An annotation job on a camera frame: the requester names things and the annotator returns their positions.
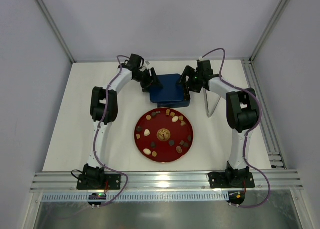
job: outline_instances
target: red round tray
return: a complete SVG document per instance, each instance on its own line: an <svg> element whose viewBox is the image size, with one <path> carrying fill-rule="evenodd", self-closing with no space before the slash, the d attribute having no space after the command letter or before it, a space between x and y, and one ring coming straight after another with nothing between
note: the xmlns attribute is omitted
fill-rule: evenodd
<svg viewBox="0 0 320 229"><path fill-rule="evenodd" d="M178 121L173 122L176 116L179 117ZM150 135L145 136L145 130L149 130ZM157 108L144 114L137 122L134 140L145 157L155 162L169 163L183 157L190 150L194 131L189 120L179 111ZM149 149L151 154L144 153L145 149Z"/></svg>

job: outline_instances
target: white table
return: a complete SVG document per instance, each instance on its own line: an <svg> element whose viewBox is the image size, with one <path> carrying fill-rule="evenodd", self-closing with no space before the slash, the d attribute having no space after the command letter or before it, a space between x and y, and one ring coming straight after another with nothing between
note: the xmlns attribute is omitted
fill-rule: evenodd
<svg viewBox="0 0 320 229"><path fill-rule="evenodd" d="M220 61L213 60L214 73ZM153 61L158 75L182 74L196 61ZM75 63L62 100L49 146L44 172L82 170L87 163L93 142L93 121L90 116L92 89L102 87L116 75L118 63ZM222 72L224 78L242 88L248 88L240 60L227 60ZM207 117L203 92L191 92L189 107L177 108L191 122L194 141L189 152L170 163L158 163L144 157L136 147L134 129L139 118L157 107L148 93L142 93L140 83L131 81L118 95L118 117L113 123L103 161L119 171L207 171L224 170L231 153L232 130L226 118L226 102L221 99L211 118ZM218 95L208 93L211 107ZM249 162L259 169L271 169L268 153L260 127L251 138Z"/></svg>

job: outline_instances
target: metal frame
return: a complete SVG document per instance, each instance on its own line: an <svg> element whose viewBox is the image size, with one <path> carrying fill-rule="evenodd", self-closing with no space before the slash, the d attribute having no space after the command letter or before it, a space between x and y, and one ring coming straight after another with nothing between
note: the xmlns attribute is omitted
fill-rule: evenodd
<svg viewBox="0 0 320 229"><path fill-rule="evenodd" d="M61 44L66 56L71 63L75 63L75 59L70 52L64 38L62 37L56 23L50 15L43 0L35 0L39 9L43 13L49 26L51 27L54 35ZM263 172L270 180L272 190L290 190L294 203L301 220L303 228L312 229L315 226L312 223L312 219L308 212L308 207L303 199L305 191L303 190L303 184L300 180L299 174L296 170L288 170L284 159L284 154L281 152L281 147L277 139L275 129L273 127L272 119L268 113L267 105L264 100L264 95L260 89L257 75L255 73L254 61L257 58L261 48L268 40L270 34L278 23L282 13L287 7L290 0L280 0L277 5L270 21L268 22L261 38L259 39L255 49L253 50L250 58L243 58L242 66L250 87L254 88L259 98L262 109L263 117L261 121L261 129L266 144L268 155L270 159L272 170L264 170ZM206 105L207 115L209 114L209 107ZM206 192L221 192L227 191L227 189L210 189L209 171L178 171L178 172L128 172L129 182L125 193L130 194L148 194L148 193L189 193L195 195L198 193ZM267 183L262 175L257 171L252 171L256 188L250 188L248 190L267 190ZM68 194L76 195L79 191L76 190L77 180L73 178L69 172L43 172L37 173L34 177L30 193L32 193L32 199L27 217L25 220L24 228L33 228L40 202L43 195L49 194ZM98 190L85 191L85 193L101 192Z"/></svg>
<svg viewBox="0 0 320 229"><path fill-rule="evenodd" d="M268 153L280 153L283 156L254 67L249 60L243 59L241 62L248 85L255 90L256 96L262 105L261 130Z"/></svg>
<svg viewBox="0 0 320 229"><path fill-rule="evenodd" d="M273 32L274 28L276 27L280 17L282 16L283 12L285 11L287 5L289 4L290 0L280 0L278 3L271 19L269 20L266 28L264 29L262 36L260 37L257 45L255 46L252 56L250 58L250 62L254 62L255 59L257 58L257 55L259 54L261 48L264 46L266 43L267 39Z"/></svg>
<svg viewBox="0 0 320 229"><path fill-rule="evenodd" d="M58 40L58 42L60 43L60 45L62 46L62 49L64 50L66 56L69 58L70 62L73 64L75 63L75 59L71 54L71 51L69 50L65 39L63 38L63 36L61 35L54 19L52 18L46 4L44 3L43 0L35 0L36 4L38 5L38 8L40 9L40 11L42 12L45 20L48 22L50 28L52 29L52 32L54 33L56 39Z"/></svg>
<svg viewBox="0 0 320 229"><path fill-rule="evenodd" d="M157 172L125 172L129 177L126 192L160 192L160 191L212 191L208 173L211 171L157 171ZM263 170L267 175L272 190L301 190L302 182L296 170ZM265 178L257 171L252 171L255 188L247 190L268 190ZM76 190L77 180L70 172L36 173L31 185L31 193L65 193ZM213 191L230 191L230 189L213 189ZM86 192L103 192L103 190L87 190Z"/></svg>

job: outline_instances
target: food item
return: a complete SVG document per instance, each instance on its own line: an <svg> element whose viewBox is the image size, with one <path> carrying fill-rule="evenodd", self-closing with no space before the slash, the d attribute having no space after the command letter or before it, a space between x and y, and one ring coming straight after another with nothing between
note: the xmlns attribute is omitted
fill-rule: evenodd
<svg viewBox="0 0 320 229"><path fill-rule="evenodd" d="M143 153L146 154L146 155L150 155L151 154L151 150L146 148L146 149L143 149Z"/></svg>
<svg viewBox="0 0 320 229"><path fill-rule="evenodd" d="M137 126L135 129L138 133L142 131L142 127L141 126Z"/></svg>
<svg viewBox="0 0 320 229"><path fill-rule="evenodd" d="M150 135L150 131L148 129L145 129L144 131L144 136L147 137Z"/></svg>
<svg viewBox="0 0 320 229"><path fill-rule="evenodd" d="M172 118L172 122L176 123L179 120L179 118L177 116L175 116L174 118Z"/></svg>
<svg viewBox="0 0 320 229"><path fill-rule="evenodd" d="M176 147L176 152L181 154L182 153L182 148L180 146L177 146Z"/></svg>

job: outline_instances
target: white wall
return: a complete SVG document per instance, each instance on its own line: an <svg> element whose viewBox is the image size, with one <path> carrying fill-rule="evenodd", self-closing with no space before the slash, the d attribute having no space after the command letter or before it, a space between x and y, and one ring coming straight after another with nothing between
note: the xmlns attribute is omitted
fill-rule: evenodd
<svg viewBox="0 0 320 229"><path fill-rule="evenodd" d="M320 215L320 0L291 0L255 61L281 139Z"/></svg>
<svg viewBox="0 0 320 229"><path fill-rule="evenodd" d="M76 61L249 57L279 1L44 0Z"/></svg>
<svg viewBox="0 0 320 229"><path fill-rule="evenodd" d="M34 0L0 0L0 228L21 226L70 69Z"/></svg>

